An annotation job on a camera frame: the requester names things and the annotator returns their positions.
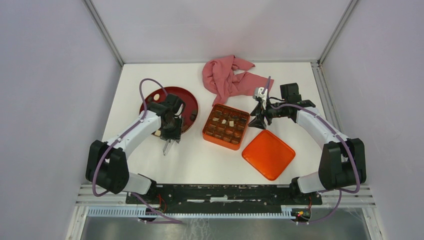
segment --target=white wall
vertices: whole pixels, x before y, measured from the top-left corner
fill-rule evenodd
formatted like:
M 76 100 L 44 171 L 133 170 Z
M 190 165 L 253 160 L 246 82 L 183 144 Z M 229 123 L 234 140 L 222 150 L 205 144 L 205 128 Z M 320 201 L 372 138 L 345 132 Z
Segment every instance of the white wall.
M 82 1 L 0 1 L 0 239 L 64 239 L 119 73 Z
M 424 1 L 360 1 L 323 64 L 389 240 L 423 239 Z
M 316 60 L 349 0 L 93 0 L 122 58 Z

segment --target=towel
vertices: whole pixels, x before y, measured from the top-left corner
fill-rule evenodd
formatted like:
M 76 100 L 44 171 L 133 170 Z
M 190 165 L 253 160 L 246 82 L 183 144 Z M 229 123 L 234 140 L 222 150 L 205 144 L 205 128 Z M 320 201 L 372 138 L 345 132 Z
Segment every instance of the towel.
M 253 96 L 256 88 L 265 87 L 267 78 L 247 72 L 254 66 L 253 63 L 234 55 L 208 61 L 203 67 L 202 76 L 204 87 L 216 94 L 212 105 L 224 104 L 232 96 Z M 237 69 L 245 72 L 234 74 L 233 71 Z M 274 80 L 271 79 L 268 91 L 273 83 Z

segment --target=round red plate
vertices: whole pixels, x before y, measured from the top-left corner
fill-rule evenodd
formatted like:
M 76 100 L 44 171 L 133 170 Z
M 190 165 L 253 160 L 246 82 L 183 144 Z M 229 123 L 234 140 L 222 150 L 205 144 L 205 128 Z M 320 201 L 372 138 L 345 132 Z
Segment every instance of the round red plate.
M 182 123 L 182 133 L 185 133 L 192 125 L 193 123 L 196 121 L 196 118 L 199 114 L 199 105 L 198 105 L 198 101 L 196 100 L 195 96 L 193 96 L 193 94 L 187 90 L 185 90 L 184 88 L 181 87 L 177 87 L 177 86 L 167 86 L 165 87 L 165 90 L 169 93 L 169 94 L 174 94 L 177 95 L 178 97 L 180 97 L 184 103 L 185 103 L 185 108 L 184 111 L 182 112 L 182 117 L 184 118 L 184 122 Z M 155 101 L 153 99 L 153 96 L 155 96 L 156 94 L 159 94 L 159 100 Z M 165 93 L 162 90 L 162 88 L 159 88 L 158 90 L 150 93 L 146 98 L 146 103 L 149 104 L 151 102 L 156 102 L 156 103 L 160 103 L 163 102 L 165 100 Z M 140 107 L 140 112 L 144 110 L 144 106 L 143 104 L 141 104 Z

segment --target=orange box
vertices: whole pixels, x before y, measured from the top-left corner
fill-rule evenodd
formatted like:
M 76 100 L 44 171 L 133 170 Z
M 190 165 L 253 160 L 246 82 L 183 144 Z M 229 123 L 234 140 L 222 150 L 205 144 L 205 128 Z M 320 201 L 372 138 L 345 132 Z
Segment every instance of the orange box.
M 245 111 L 215 104 L 204 124 L 203 139 L 232 150 L 239 150 L 249 119 L 250 115 Z
M 266 179 L 276 180 L 295 158 L 295 151 L 268 130 L 261 131 L 241 156 Z

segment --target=tabletop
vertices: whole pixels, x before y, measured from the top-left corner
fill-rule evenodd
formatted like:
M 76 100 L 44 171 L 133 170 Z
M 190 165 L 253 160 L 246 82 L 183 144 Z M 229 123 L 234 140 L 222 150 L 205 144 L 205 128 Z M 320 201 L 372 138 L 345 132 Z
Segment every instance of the tabletop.
M 125 64 L 110 109 L 103 141 L 121 132 L 139 115 L 142 104 L 139 84 L 144 78 L 159 81 L 164 87 L 181 87 L 190 91 L 199 104 L 193 126 L 163 156 L 165 141 L 156 136 L 147 137 L 129 156 L 130 172 L 140 173 L 162 184 L 289 184 L 292 178 L 318 170 L 321 149 L 311 136 L 288 118 L 273 119 L 267 130 L 278 136 L 296 155 L 293 161 L 274 181 L 269 181 L 242 158 L 242 151 L 261 132 L 249 127 L 239 150 L 231 150 L 205 141 L 202 129 L 212 110 L 216 95 L 206 90 L 202 82 L 205 63 Z M 280 85 L 297 83 L 303 100 L 311 100 L 324 115 L 314 74 L 309 62 L 260 62 L 249 72 L 263 77 L 271 76 L 274 84 L 269 96 L 280 98 Z M 143 84 L 148 96 L 159 88 L 153 82 Z M 250 113 L 257 102 L 251 96 L 233 96 L 226 105 Z

